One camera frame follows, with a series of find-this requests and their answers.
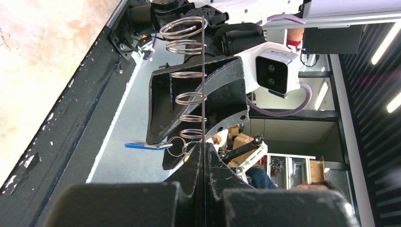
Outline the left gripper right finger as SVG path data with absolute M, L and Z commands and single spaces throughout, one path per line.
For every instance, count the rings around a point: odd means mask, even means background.
M 358 227 L 353 207 L 333 190 L 254 189 L 205 147 L 208 227 Z

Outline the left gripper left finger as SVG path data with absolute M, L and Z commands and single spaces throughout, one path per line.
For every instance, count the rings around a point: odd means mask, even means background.
M 203 146 L 161 183 L 89 183 L 67 188 L 47 227 L 201 227 L 200 170 Z

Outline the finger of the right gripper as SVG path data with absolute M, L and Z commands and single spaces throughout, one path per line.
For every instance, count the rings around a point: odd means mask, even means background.
M 199 92 L 201 78 L 170 78 L 173 72 L 201 72 L 200 64 L 160 66 L 151 74 L 149 83 L 149 119 L 146 142 L 158 144 L 163 141 L 181 121 L 179 116 L 200 114 L 199 104 L 179 105 L 176 96 L 186 92 Z
M 249 119 L 246 90 L 244 82 L 244 69 L 239 57 L 219 57 L 205 64 L 206 80 L 205 115 L 206 138 L 210 138 L 220 131 L 228 129 Z M 164 140 L 178 136 L 184 129 L 200 129 L 201 123 L 181 122 Z M 178 155 L 182 151 L 183 142 L 175 139 L 169 149 L 171 153 Z M 191 152 L 195 144 L 188 145 Z M 173 157 L 165 149 L 162 168 L 171 170 L 183 159 Z

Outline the blue key tag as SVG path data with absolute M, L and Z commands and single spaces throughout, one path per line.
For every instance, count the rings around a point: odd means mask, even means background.
M 145 149 L 145 150 L 162 150 L 164 149 L 163 146 L 160 145 L 148 145 L 144 143 L 126 143 L 124 144 L 126 148 L 132 148 L 132 149 Z

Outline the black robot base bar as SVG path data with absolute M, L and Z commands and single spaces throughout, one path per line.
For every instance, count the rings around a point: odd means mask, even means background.
M 3 227 L 41 227 L 62 192 L 84 183 L 133 70 L 104 27 L 0 189 Z

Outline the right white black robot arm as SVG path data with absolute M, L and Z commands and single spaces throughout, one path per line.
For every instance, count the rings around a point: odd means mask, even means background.
M 153 0 L 129 5 L 130 35 L 159 34 L 179 59 L 151 73 L 146 146 L 162 149 L 175 168 L 194 147 L 248 120 L 248 94 L 258 88 L 285 98 L 298 90 L 299 56 L 268 42 L 275 20 L 303 24 L 305 0 Z

